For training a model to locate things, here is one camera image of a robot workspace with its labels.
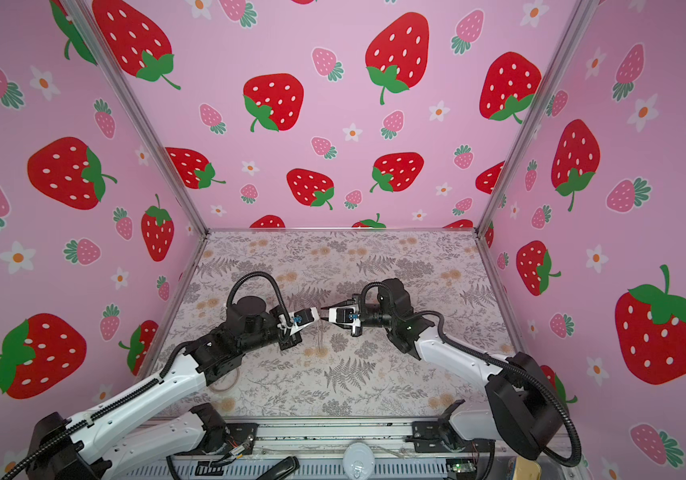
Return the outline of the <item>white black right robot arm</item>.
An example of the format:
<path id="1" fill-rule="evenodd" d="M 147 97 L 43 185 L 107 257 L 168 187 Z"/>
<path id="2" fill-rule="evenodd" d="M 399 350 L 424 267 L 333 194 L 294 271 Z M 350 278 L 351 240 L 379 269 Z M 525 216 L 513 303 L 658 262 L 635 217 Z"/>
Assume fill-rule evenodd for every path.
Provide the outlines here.
<path id="1" fill-rule="evenodd" d="M 580 441 L 568 408 L 531 356 L 493 355 L 451 338 L 444 316 L 414 309 L 400 280 L 365 285 L 350 299 L 329 306 L 327 320 L 353 336 L 366 328 L 382 328 L 401 353 L 482 389 L 498 437 L 517 455 L 528 460 L 546 455 L 563 466 L 580 459 Z"/>

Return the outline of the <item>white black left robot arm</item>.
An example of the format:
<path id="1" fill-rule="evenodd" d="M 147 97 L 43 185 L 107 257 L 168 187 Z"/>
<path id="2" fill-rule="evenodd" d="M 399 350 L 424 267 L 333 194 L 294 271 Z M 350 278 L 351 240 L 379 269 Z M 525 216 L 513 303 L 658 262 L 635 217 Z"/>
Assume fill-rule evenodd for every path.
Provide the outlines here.
<path id="1" fill-rule="evenodd" d="M 166 407 L 237 369 L 245 355 L 271 345 L 300 343 L 318 320 L 315 308 L 293 313 L 247 296 L 226 308 L 226 320 L 176 347 L 162 369 L 117 396 L 69 418 L 53 413 L 34 428 L 18 472 L 30 479 L 116 479 L 164 457 L 244 451 L 231 427 L 208 404 L 154 427 L 144 424 Z"/>

